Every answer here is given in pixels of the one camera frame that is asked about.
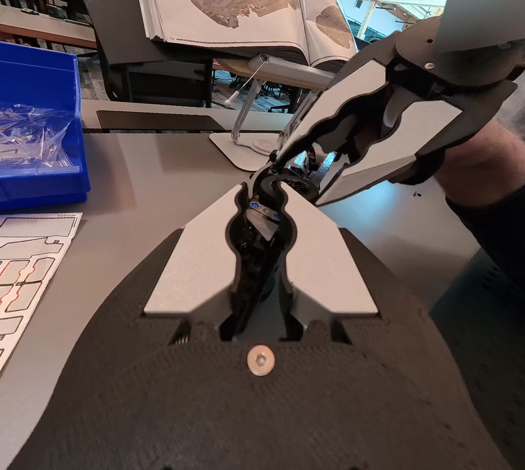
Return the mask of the white book stand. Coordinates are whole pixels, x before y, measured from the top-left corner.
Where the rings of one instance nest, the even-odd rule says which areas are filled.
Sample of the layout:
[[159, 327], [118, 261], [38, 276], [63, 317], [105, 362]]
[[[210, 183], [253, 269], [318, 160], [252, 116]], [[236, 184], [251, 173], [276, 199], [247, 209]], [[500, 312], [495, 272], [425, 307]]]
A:
[[[252, 80], [248, 96], [238, 113], [231, 132], [212, 133], [210, 140], [236, 166], [246, 172], [255, 172], [265, 165], [272, 151], [280, 149], [291, 127], [298, 122], [302, 110], [314, 98], [328, 88], [335, 74], [315, 67], [289, 62], [271, 55], [259, 54], [247, 59], [219, 59], [219, 64], [227, 71]], [[242, 133], [242, 127], [263, 84], [274, 82], [286, 86], [309, 90], [306, 100], [294, 113], [288, 124], [279, 134], [265, 134], [263, 131]]]

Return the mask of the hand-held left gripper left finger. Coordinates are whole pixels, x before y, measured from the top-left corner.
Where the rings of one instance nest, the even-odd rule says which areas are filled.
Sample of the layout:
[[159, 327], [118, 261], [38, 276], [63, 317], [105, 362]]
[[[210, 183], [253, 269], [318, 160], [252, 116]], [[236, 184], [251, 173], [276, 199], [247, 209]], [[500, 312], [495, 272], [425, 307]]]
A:
[[232, 314], [237, 257], [226, 234], [246, 186], [234, 186], [184, 226], [144, 307], [146, 316], [221, 325]]

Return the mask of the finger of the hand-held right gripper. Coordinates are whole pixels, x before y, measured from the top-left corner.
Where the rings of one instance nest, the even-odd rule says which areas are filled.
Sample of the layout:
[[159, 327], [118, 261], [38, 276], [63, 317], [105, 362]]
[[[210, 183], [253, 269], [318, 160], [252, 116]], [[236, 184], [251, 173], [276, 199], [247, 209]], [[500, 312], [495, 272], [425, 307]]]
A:
[[386, 67], [371, 60], [327, 89], [282, 146], [274, 167], [282, 168], [313, 142], [318, 142], [326, 153], [339, 150], [352, 129], [351, 122], [345, 120], [352, 113], [343, 112], [345, 106], [356, 98], [376, 93], [385, 84]]
[[439, 134], [461, 110], [445, 101], [418, 101], [401, 115], [397, 129], [372, 144], [364, 157], [344, 168], [323, 191], [316, 206], [331, 204], [368, 189], [416, 160], [416, 153]]

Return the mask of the clear plastic bags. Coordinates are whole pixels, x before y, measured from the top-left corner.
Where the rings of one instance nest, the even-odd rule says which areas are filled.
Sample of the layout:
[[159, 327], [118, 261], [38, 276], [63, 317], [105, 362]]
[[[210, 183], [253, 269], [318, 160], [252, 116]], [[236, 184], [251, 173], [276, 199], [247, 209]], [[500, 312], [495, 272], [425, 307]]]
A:
[[73, 168], [63, 139], [75, 114], [1, 102], [1, 174]]

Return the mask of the person's right hand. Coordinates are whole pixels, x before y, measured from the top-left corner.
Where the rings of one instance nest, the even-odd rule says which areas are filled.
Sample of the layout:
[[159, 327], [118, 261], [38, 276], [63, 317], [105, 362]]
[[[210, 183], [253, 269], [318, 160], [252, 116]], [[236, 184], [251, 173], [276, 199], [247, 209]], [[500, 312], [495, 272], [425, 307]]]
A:
[[495, 204], [524, 186], [524, 141], [492, 119], [471, 139], [446, 150], [435, 178], [456, 204]]

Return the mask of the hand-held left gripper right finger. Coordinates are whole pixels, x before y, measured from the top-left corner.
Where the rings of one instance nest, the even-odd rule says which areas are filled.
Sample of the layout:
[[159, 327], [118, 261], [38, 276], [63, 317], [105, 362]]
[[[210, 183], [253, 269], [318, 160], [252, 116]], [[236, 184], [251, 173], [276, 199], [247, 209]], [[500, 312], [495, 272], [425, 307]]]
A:
[[285, 256], [291, 286], [291, 315], [304, 328], [311, 322], [371, 317], [378, 308], [338, 225], [291, 186], [281, 184], [284, 213], [293, 223], [293, 242]]

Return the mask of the long wooden table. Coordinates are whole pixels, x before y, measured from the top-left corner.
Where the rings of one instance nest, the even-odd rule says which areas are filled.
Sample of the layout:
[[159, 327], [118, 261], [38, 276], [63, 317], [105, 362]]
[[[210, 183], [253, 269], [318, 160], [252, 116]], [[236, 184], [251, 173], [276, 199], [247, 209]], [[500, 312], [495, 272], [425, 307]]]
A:
[[94, 29], [89, 25], [4, 5], [1, 5], [1, 32], [72, 47], [97, 48]]

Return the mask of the partly built lego car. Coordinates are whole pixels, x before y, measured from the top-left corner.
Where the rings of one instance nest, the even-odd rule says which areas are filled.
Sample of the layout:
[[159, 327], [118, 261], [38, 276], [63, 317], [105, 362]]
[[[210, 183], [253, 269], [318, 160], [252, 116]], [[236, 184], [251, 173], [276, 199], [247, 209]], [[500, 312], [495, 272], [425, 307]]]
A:
[[311, 148], [300, 155], [305, 164], [275, 167], [270, 161], [251, 175], [243, 186], [241, 212], [226, 232], [240, 259], [240, 274], [231, 294], [232, 314], [220, 325], [220, 339], [231, 342], [245, 331], [258, 305], [266, 300], [278, 282], [279, 308], [285, 335], [281, 341], [299, 341], [305, 325], [291, 314], [292, 295], [284, 287], [285, 252], [292, 245], [292, 224], [283, 211], [284, 194], [278, 185], [288, 185], [307, 202], [319, 196], [320, 178], [316, 154]]

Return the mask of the open instruction book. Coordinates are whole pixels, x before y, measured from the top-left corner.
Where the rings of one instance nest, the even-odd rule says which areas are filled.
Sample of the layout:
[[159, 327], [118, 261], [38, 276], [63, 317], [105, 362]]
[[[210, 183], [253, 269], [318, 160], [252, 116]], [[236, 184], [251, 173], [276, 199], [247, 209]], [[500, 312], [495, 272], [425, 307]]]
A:
[[358, 48], [340, 0], [139, 0], [153, 41], [336, 73]]

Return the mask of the white sticker sheet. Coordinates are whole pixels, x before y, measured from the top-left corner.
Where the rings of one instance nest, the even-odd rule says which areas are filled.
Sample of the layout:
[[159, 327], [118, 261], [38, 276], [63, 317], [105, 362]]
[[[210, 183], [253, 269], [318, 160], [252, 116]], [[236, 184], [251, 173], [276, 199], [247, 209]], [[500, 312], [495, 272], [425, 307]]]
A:
[[81, 212], [1, 215], [1, 369], [69, 249]]

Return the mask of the blue plastic bin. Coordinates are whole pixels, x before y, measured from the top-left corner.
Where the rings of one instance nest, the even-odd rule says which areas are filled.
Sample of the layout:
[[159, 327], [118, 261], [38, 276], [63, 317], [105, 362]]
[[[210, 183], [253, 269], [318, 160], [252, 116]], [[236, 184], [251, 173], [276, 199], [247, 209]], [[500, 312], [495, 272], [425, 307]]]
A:
[[1, 102], [72, 111], [63, 139], [73, 168], [1, 174], [1, 210], [87, 200], [90, 181], [82, 132], [81, 86], [73, 54], [1, 42]]

